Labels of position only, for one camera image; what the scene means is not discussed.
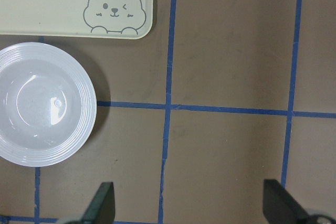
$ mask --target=cream rectangular tray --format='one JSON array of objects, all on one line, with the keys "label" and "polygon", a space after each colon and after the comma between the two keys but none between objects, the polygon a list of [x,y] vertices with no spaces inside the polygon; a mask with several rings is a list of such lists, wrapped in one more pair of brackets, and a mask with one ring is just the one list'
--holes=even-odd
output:
[{"label": "cream rectangular tray", "polygon": [[153,0],[0,0],[0,34],[139,39]]}]

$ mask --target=cartoon bear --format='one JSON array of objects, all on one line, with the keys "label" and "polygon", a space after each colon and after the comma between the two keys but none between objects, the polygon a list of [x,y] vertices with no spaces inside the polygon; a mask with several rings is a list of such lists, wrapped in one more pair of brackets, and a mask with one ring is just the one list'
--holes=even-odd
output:
[{"label": "cartoon bear", "polygon": [[138,34],[146,22],[141,0],[89,0],[83,17],[93,33]]}]

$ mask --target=black object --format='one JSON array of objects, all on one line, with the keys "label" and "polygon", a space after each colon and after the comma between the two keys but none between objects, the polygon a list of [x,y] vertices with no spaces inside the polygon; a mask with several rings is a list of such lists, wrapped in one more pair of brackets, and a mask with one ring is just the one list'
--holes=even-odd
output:
[{"label": "black object", "polygon": [[270,224],[336,224],[327,216],[310,216],[275,179],[264,180],[263,212]]},{"label": "black object", "polygon": [[113,183],[106,182],[100,185],[82,218],[66,224],[112,224],[115,215]]}]

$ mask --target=bear face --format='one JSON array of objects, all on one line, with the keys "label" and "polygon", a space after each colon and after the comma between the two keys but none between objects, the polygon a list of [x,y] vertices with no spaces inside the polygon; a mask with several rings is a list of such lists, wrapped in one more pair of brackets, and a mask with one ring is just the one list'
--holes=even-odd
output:
[{"label": "bear face", "polygon": [[83,17],[91,32],[96,28],[107,33],[133,29],[138,34],[137,30],[146,22],[141,0],[89,0]]}]

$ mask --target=blue grid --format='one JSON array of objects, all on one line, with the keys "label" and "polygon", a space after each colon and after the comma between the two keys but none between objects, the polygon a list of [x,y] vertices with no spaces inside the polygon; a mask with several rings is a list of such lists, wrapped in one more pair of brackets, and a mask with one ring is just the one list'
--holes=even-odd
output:
[{"label": "blue grid", "polygon": [[[176,0],[171,0],[170,10],[170,28],[169,28],[169,45],[168,45],[168,59],[167,59],[167,76],[166,76],[166,103],[153,104],[153,103],[131,103],[131,102],[104,102],[98,101],[98,106],[115,107],[115,108],[138,108],[138,109],[156,109],[165,110],[165,122],[163,132],[163,152],[162,152],[162,166],[161,166],[161,182],[160,182],[160,199],[157,224],[163,224],[163,189],[164,189],[164,169],[168,157],[169,146],[169,131],[170,131],[170,116],[172,110],[188,110],[188,111],[203,111],[203,112],[217,112],[217,113],[239,113],[239,114],[258,114],[258,115],[278,115],[287,117],[286,136],[284,146],[284,159],[282,163],[281,183],[286,185],[288,156],[291,138],[291,127],[293,117],[309,117],[309,118],[329,118],[336,119],[336,113],[322,113],[322,112],[303,112],[294,111],[294,97],[296,86],[296,74],[298,63],[298,50],[300,39],[300,23],[301,23],[301,8],[302,0],[297,0],[296,4],[296,18],[295,18],[295,34],[292,49],[292,66],[290,77],[289,101],[287,110],[264,110],[264,109],[249,109],[249,108],[229,108],[217,106],[197,106],[197,105],[181,105],[172,104],[172,71],[173,71],[173,56],[174,56],[174,38],[175,38],[175,20],[176,20]],[[39,42],[44,42],[44,37],[40,36]],[[6,221],[24,221],[39,223],[55,223],[57,219],[54,218],[41,218],[40,217],[40,202],[39,202],[39,188],[40,188],[40,168],[35,169],[35,211],[34,217],[18,217],[8,216],[1,217],[1,222]],[[115,222],[115,224],[151,224],[141,222]]]}]

